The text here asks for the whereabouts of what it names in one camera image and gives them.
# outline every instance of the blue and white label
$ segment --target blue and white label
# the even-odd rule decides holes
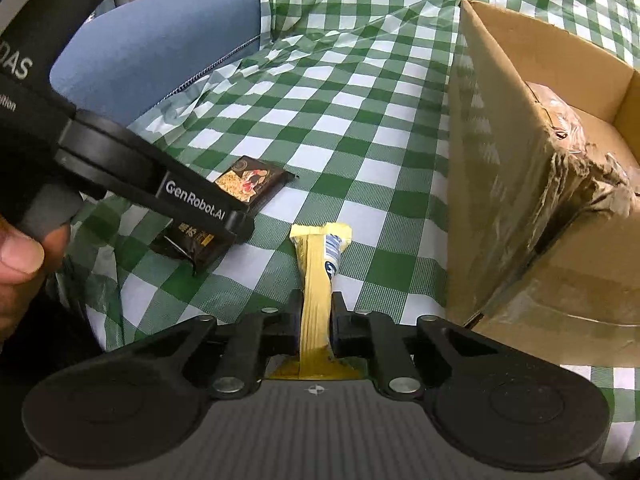
[[[324,236],[324,270],[332,280],[340,266],[340,244],[342,239],[336,235]]]

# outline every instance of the crosshair logo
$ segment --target crosshair logo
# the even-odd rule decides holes
[[[309,386],[306,390],[317,397],[320,394],[324,394],[326,388],[324,386],[320,386],[320,384],[314,384],[313,386]]]

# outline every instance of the silver screw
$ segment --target silver screw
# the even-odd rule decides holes
[[[213,387],[221,394],[236,394],[244,388],[244,383],[237,377],[219,377],[213,381]]]
[[[396,377],[389,381],[389,387],[397,394],[414,394],[420,389],[420,381],[411,377]]]

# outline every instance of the hand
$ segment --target hand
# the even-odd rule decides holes
[[[14,333],[46,276],[61,265],[69,236],[65,225],[39,244],[0,217],[0,344]]]

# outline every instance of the round black disc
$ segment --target round black disc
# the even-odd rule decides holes
[[[36,386],[24,427],[42,452],[77,467],[118,467],[175,447],[196,426],[200,397],[151,362],[63,371]]]
[[[516,470],[585,459],[609,427],[609,409],[584,378],[537,360],[474,357],[438,390],[434,413],[463,452]]]

